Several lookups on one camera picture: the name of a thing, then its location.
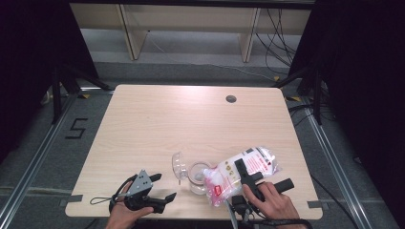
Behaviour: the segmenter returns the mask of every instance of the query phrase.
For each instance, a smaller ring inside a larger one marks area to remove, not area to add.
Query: wooden table
[[[226,97],[233,95],[236,102]],[[266,146],[282,171],[268,178],[291,178],[295,188],[286,191],[301,218],[319,219],[318,200],[297,135],[279,89],[204,86],[120,85],[100,124],[93,146],[72,195],[70,217],[108,217],[108,202],[91,205],[95,197],[110,197],[119,185],[145,169],[154,182],[150,196],[164,198],[177,192],[163,214],[149,219],[229,219],[224,205],[212,207],[206,196],[179,185],[172,169],[172,155],[181,152],[187,165],[199,160],[213,165],[250,147]]]

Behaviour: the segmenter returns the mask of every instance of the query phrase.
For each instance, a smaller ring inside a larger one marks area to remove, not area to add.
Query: red label
[[[215,186],[215,195],[219,196],[223,191],[221,190],[221,186],[217,185]]]

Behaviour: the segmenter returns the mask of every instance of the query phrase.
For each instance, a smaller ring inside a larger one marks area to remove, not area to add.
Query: floor
[[[121,31],[82,30],[82,33],[91,56],[96,62],[97,70],[100,71],[100,77],[104,77],[112,84],[128,81],[128,77],[132,75],[133,66],[157,68],[156,71],[159,68],[167,68],[170,71],[185,74],[184,77],[195,70],[210,70],[231,76],[240,74],[241,80],[259,80],[253,83],[258,85],[269,85],[273,83],[275,76],[283,78],[288,72],[288,65],[274,56],[266,55],[266,48],[257,37],[255,37],[250,60],[244,63],[237,34],[151,31],[147,35],[139,59],[132,61],[129,59]],[[267,45],[269,37],[271,36],[260,34],[260,38]],[[296,50],[299,40],[300,36],[285,36],[285,43],[293,50]],[[276,44],[280,47],[284,45],[280,40],[277,40]],[[274,48],[274,51],[287,64],[289,63],[285,51],[278,48]],[[138,73],[140,74],[137,77],[142,77],[142,71]],[[285,96],[291,98],[287,101],[289,107],[302,104],[293,100],[296,96],[294,88],[297,83],[299,82],[291,83],[284,90]],[[93,87],[86,82],[82,82],[82,86]],[[49,130],[52,128],[51,103],[45,103],[43,109],[38,111],[20,147],[0,166],[1,206],[11,201],[10,195],[12,196],[15,192],[14,187],[27,185],[27,189],[20,193],[20,196],[25,198],[21,198],[20,202],[16,201],[19,207],[10,212],[11,220],[2,224],[2,228],[85,228],[86,225],[90,225],[92,219],[67,218],[63,207],[80,172],[79,169],[72,168],[80,168],[83,164],[103,116],[103,112],[97,111],[105,111],[110,98],[110,94],[92,93],[92,99],[96,105],[89,103],[89,100],[79,98],[75,98],[75,102],[70,104],[69,97],[63,98],[65,106],[70,106],[68,108],[71,111],[66,114],[64,123],[57,127],[61,130],[55,137],[49,136]],[[358,228],[398,228],[384,201],[373,188],[367,173],[362,169],[361,164],[353,160],[355,153],[339,129],[338,123],[333,120],[332,112],[327,107],[323,107],[322,111],[324,123],[320,129],[316,127],[310,111],[291,113],[310,172],[316,175],[316,180],[321,180],[321,185],[327,186],[336,197],[334,201],[314,180],[315,190],[323,204],[324,216],[320,220],[312,221],[312,226],[314,228],[355,228],[337,204],[341,203],[352,214],[352,218],[360,222]],[[75,117],[84,115],[94,120],[86,129],[90,134],[85,135],[80,142],[69,145],[59,144],[65,140],[64,134],[69,132]],[[319,139],[324,139],[324,134],[327,136],[327,143],[321,144]],[[44,138],[52,140],[49,146],[42,144]],[[47,153],[38,158],[40,149]],[[35,163],[37,169],[27,176],[25,174],[27,168]],[[336,172],[332,168],[336,164],[343,172]],[[351,204],[356,203],[360,204],[359,208],[351,207]],[[90,228],[102,228],[104,223],[105,219],[100,219]]]

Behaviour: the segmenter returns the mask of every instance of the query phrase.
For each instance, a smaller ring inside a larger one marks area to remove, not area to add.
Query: hand
[[[243,185],[246,198],[255,205],[269,219],[299,219],[297,210],[292,204],[291,199],[283,194],[279,194],[271,182],[265,182],[258,186],[260,192],[265,197],[262,202],[254,196],[247,185]],[[286,225],[278,226],[281,229],[306,228],[304,225]]]
[[[131,186],[132,182],[129,182],[122,189],[122,193],[126,193]],[[149,215],[153,212],[153,207],[144,207],[137,211],[129,210],[122,202],[123,198],[117,200],[116,205],[111,211],[108,218],[106,229],[130,229],[134,227],[137,219]]]

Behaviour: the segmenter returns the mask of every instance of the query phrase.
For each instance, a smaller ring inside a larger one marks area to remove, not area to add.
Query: black wire
[[[262,213],[261,212],[259,212],[257,209],[256,209],[256,211],[254,211],[255,213],[256,213],[256,215],[257,216],[259,216],[260,218],[262,218],[262,219],[266,219],[266,217],[265,216],[263,216],[262,215]]]
[[[251,216],[253,216],[253,220],[255,220],[255,219],[256,219],[256,217],[254,216],[254,214],[253,214],[253,213],[250,213],[250,215],[251,215]]]
[[[280,41],[282,42],[284,48],[281,48],[281,47],[277,46],[275,43],[274,43],[274,45],[275,45],[276,47],[278,47],[279,49],[281,49],[281,50],[283,50],[283,51],[286,52],[286,55],[287,55],[287,57],[288,57],[288,60],[289,60],[289,62],[291,63],[291,62],[292,62],[292,57],[291,57],[290,53],[291,53],[291,51],[292,51],[292,53],[295,54],[296,51],[295,51],[293,48],[291,48],[290,46],[288,46],[287,43],[286,43],[286,40],[284,39],[283,24],[282,24],[282,22],[281,22],[282,10],[279,10],[278,12],[279,12],[279,17],[278,17],[279,21],[278,21],[277,26],[276,26],[276,24],[274,23],[274,20],[273,20],[273,18],[272,18],[272,16],[271,16],[271,14],[270,14],[269,9],[267,9],[268,17],[270,18],[270,21],[271,21],[271,23],[273,24],[273,27],[274,27],[274,31],[275,31],[274,34],[277,34],[277,36],[279,37]]]
[[[294,127],[297,127],[302,121],[304,121],[307,117],[313,115],[313,113],[306,115],[305,117],[303,117],[299,122],[294,124]]]
[[[289,117],[292,119],[293,116],[298,112],[299,110],[295,110]]]
[[[298,110],[301,110],[301,109],[304,109],[304,108],[312,108],[312,106],[313,106],[313,104],[298,105],[298,106],[295,106],[295,107],[288,108],[288,111],[289,112],[298,111]]]
[[[259,36],[258,33],[256,33],[256,36],[257,36],[257,38],[259,38],[260,42],[261,42],[261,43],[263,44],[263,46],[265,46],[265,48],[266,48],[266,66],[267,66],[267,68],[268,68],[269,70],[271,70],[271,71],[274,72],[274,73],[279,73],[279,72],[276,72],[276,71],[272,70],[272,69],[269,67],[268,63],[267,63],[267,56],[268,56],[268,53],[269,53],[269,52],[270,52],[276,59],[278,59],[280,62],[283,62],[285,65],[289,66],[289,63],[288,63],[286,60],[284,60],[283,58],[281,58],[276,52],[274,52],[274,51],[270,48],[271,43],[270,43],[270,45],[266,45],[265,42],[263,42],[262,38],[260,38],[260,36]]]
[[[268,39],[270,40],[270,44],[274,45],[275,47],[277,47],[278,49],[285,51],[285,49],[283,47],[280,47],[279,45],[277,45],[276,43],[274,43],[274,38],[276,37],[276,33],[273,34],[273,37],[270,38],[270,34],[267,35]]]
[[[312,225],[305,220],[305,219],[267,219],[259,222],[260,224],[263,225],[268,225],[268,226],[283,226],[283,225],[305,225],[307,228],[312,229]]]
[[[95,200],[95,199],[102,199],[102,200],[98,201],[98,202],[93,202],[93,200]],[[90,204],[96,205],[96,204],[99,204],[99,203],[102,203],[105,201],[109,201],[109,200],[111,200],[111,198],[92,198],[92,199],[90,199]]]
[[[321,184],[321,182],[315,178],[312,174],[310,174],[310,177],[315,180],[316,183],[319,184],[319,186],[325,191],[327,192],[327,194],[336,202],[336,204],[343,210],[343,212],[346,214],[346,216],[348,216],[348,218],[351,220],[354,228],[358,229],[357,224],[355,223],[353,217],[351,216],[351,214],[346,210],[346,208],[334,197],[334,195],[324,186]]]
[[[332,121],[332,122],[335,122],[335,121],[336,121],[336,118],[335,118],[335,117],[333,117],[333,118],[326,117],[326,116],[324,116],[324,113],[333,114],[332,111],[324,111],[324,112],[321,112],[321,116],[322,116],[323,118],[325,118],[326,120],[329,120],[329,121]]]
[[[119,188],[117,189],[116,193],[110,198],[111,200],[115,201],[116,198],[118,197],[120,191],[124,188],[124,186],[130,182],[130,181],[134,181],[137,178],[137,174],[133,175],[132,177],[127,178],[122,184],[121,186],[119,186]]]
[[[89,225],[87,225],[84,229],[89,229],[91,226],[93,226],[93,224],[95,224],[98,221],[98,219],[93,219]]]

